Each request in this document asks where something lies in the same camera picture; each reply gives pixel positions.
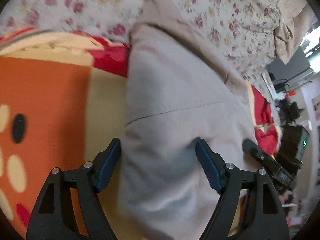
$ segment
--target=white dot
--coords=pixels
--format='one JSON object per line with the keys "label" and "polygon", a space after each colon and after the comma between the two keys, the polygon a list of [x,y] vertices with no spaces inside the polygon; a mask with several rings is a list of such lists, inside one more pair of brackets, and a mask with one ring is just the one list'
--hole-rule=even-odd
{"label": "white dot", "polygon": [[27,187],[26,170],[23,161],[17,155],[11,155],[7,162],[7,175],[12,188],[22,193]]}
{"label": "white dot", "polygon": [[9,201],[5,196],[4,192],[0,189],[0,208],[2,209],[3,213],[7,217],[8,220],[13,220],[13,212],[10,207]]}
{"label": "white dot", "polygon": [[1,150],[1,145],[0,145],[0,177],[3,175],[4,171],[4,160],[3,160],[3,154]]}
{"label": "white dot", "polygon": [[0,132],[3,132],[9,122],[9,106],[0,105]]}

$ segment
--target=metal screw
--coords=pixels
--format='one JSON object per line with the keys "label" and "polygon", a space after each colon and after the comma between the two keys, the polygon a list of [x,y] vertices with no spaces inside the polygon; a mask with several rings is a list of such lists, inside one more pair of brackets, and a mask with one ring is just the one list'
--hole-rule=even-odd
{"label": "metal screw", "polygon": [[235,165],[233,163],[226,163],[226,167],[232,170],[235,167]]}
{"label": "metal screw", "polygon": [[266,175],[266,174],[267,174],[266,170],[264,170],[264,169],[260,169],[260,170],[259,170],[259,173],[260,173],[261,175]]}
{"label": "metal screw", "polygon": [[92,167],[92,164],[93,164],[92,162],[86,162],[86,163],[84,163],[83,166],[84,166],[85,168],[91,168],[91,167]]}
{"label": "metal screw", "polygon": [[53,168],[53,169],[51,170],[51,173],[52,173],[52,174],[57,174],[59,171],[60,171],[59,168]]}

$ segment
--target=bed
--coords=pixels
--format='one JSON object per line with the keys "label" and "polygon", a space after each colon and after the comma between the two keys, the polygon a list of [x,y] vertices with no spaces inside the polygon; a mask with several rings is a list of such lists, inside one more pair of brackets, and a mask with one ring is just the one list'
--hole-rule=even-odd
{"label": "bed", "polygon": [[[172,0],[231,65],[269,100],[261,76],[275,58],[277,0]],[[144,0],[10,0],[0,15],[0,34],[30,25],[80,30],[128,42]]]}

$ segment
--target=black device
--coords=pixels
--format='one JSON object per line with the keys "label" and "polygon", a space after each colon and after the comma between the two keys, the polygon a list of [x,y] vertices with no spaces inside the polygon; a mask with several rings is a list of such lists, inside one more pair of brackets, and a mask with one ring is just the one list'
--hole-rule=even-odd
{"label": "black device", "polygon": [[[232,163],[225,163],[203,139],[197,141],[195,154],[210,186],[221,195],[201,240],[289,240],[284,210],[264,169],[243,171]],[[115,138],[93,162],[70,171],[52,169],[33,208],[26,240],[116,240],[97,193],[108,185],[120,155],[121,142]],[[77,189],[89,237],[77,229],[71,188]],[[241,189],[248,190],[242,228],[238,234],[228,237]]]}
{"label": "black device", "polygon": [[292,191],[297,185],[297,174],[291,174],[274,158],[270,157],[250,139],[242,143],[242,150],[251,155],[263,166],[272,179],[276,190],[282,195],[286,190]]}
{"label": "black device", "polygon": [[276,93],[279,93],[281,91],[285,91],[285,85],[286,84],[287,84],[287,81],[286,82],[279,82],[279,83],[274,84],[273,86],[275,87]]}
{"label": "black device", "polygon": [[279,155],[292,164],[300,165],[310,134],[302,125],[286,124],[283,128]]}
{"label": "black device", "polygon": [[300,117],[300,114],[304,109],[299,109],[297,102],[291,102],[289,98],[285,98],[279,101],[278,107],[280,107],[280,119],[285,124],[295,122]]}

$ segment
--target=poster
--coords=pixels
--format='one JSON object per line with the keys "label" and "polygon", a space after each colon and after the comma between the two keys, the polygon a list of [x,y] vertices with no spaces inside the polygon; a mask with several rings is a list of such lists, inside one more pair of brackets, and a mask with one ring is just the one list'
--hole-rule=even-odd
{"label": "poster", "polygon": [[316,120],[320,120],[320,96],[312,100],[313,108],[315,110]]}

